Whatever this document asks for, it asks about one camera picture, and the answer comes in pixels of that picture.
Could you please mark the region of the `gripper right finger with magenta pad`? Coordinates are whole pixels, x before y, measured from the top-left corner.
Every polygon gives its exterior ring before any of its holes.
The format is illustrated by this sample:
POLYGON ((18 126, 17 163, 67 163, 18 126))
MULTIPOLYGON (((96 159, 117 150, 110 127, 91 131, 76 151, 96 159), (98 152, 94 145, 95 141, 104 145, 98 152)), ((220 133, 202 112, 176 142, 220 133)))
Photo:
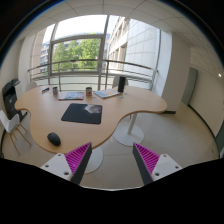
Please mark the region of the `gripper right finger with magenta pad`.
POLYGON ((145 185, 182 169, 168 154, 159 155, 140 144, 134 143, 132 152, 145 185))

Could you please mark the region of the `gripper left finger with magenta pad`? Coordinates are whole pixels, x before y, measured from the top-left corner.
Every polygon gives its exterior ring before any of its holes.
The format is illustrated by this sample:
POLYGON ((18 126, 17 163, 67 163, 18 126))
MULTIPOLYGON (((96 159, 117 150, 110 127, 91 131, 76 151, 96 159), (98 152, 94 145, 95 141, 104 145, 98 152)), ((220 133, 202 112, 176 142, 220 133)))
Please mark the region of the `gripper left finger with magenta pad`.
POLYGON ((42 166, 42 169, 79 185, 91 154, 92 145, 87 143, 66 154, 56 154, 42 166))

